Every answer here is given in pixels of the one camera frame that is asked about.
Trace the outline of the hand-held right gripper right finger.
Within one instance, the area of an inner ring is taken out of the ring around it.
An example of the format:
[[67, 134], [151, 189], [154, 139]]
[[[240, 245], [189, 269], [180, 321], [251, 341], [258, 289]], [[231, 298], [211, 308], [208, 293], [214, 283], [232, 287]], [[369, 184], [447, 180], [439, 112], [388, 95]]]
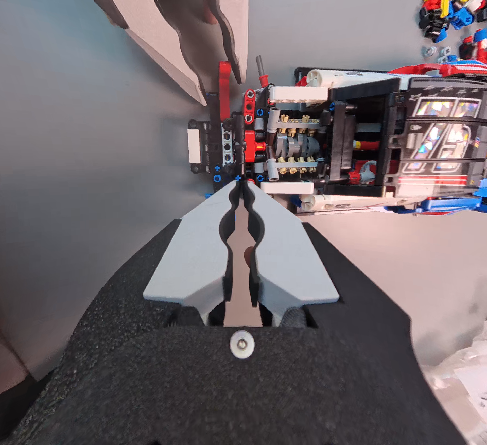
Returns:
[[279, 326], [291, 308], [339, 300], [302, 222], [260, 188], [245, 181], [243, 201], [254, 240], [249, 290], [263, 325]]

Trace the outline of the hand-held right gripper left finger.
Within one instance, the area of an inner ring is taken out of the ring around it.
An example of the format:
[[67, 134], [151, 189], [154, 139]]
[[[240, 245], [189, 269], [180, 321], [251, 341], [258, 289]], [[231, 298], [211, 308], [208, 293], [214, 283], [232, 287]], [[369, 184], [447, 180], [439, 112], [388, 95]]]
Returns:
[[231, 297], [233, 254], [227, 241], [239, 200], [240, 183], [231, 181], [180, 219], [143, 291], [145, 300], [193, 307], [208, 324], [211, 312]]

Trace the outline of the toy brick race car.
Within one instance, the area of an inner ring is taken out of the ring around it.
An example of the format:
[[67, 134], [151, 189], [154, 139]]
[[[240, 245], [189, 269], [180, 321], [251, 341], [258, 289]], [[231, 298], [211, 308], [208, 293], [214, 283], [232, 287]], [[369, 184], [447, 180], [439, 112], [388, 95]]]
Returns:
[[[392, 71], [295, 70], [230, 111], [230, 64], [208, 95], [210, 119], [187, 126], [195, 174], [235, 180], [234, 121], [245, 124], [245, 176], [297, 214], [377, 210], [399, 215], [486, 213], [486, 64], [418, 64]], [[221, 167], [220, 172], [214, 166]]]

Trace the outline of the grey desk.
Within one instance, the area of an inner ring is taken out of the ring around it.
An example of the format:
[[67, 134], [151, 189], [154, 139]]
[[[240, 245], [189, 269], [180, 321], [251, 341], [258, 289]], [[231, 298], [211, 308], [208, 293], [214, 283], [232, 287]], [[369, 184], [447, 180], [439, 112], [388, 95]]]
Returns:
[[136, 51], [90, 0], [1, 0], [1, 312], [40, 375], [88, 369], [88, 344], [131, 332], [108, 367], [20, 444], [463, 444], [425, 384], [408, 400], [385, 365], [338, 331], [258, 330], [245, 364], [215, 343], [225, 328], [156, 329], [159, 304], [136, 320], [100, 295], [142, 282], [163, 231], [204, 199], [184, 167], [197, 102]]

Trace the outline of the person's beige hoodie torso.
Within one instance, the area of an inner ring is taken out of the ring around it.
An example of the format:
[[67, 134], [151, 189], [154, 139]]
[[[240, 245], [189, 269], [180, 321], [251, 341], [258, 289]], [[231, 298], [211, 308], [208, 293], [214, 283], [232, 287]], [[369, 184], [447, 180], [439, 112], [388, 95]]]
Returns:
[[25, 365], [1, 333], [1, 394], [20, 384], [27, 375]]

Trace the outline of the pile of clear plastic bags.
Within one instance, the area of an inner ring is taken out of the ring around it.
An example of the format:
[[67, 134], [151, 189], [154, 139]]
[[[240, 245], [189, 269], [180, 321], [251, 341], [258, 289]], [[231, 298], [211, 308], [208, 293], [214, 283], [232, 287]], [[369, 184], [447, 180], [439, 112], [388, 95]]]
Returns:
[[468, 444], [486, 444], [486, 339], [477, 339], [423, 375]]

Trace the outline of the heap of assorted loose bricks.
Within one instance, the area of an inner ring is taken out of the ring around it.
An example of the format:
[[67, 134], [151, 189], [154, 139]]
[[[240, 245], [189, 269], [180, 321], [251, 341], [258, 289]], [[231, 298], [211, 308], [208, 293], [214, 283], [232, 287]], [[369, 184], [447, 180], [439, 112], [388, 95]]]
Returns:
[[[476, 24], [486, 25], [486, 0], [423, 0], [418, 12], [418, 27], [434, 45], [447, 39], [450, 28], [460, 31]], [[449, 46], [443, 47], [437, 63], [486, 64], [486, 28], [478, 28], [465, 37], [458, 54]]]

